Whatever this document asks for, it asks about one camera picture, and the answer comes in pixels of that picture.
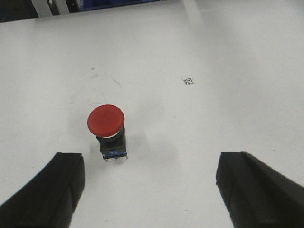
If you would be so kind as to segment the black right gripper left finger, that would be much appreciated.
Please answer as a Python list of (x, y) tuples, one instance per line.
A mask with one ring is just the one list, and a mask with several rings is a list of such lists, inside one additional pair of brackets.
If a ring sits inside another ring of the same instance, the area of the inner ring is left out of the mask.
[(67, 228), (85, 186), (80, 153), (58, 152), (0, 207), (2, 228)]

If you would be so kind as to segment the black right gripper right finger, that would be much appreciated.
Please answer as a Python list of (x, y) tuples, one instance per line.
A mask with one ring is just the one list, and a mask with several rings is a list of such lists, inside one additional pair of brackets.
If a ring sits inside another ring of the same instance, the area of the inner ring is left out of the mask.
[(302, 228), (304, 188), (248, 152), (222, 152), (216, 184), (236, 228)]

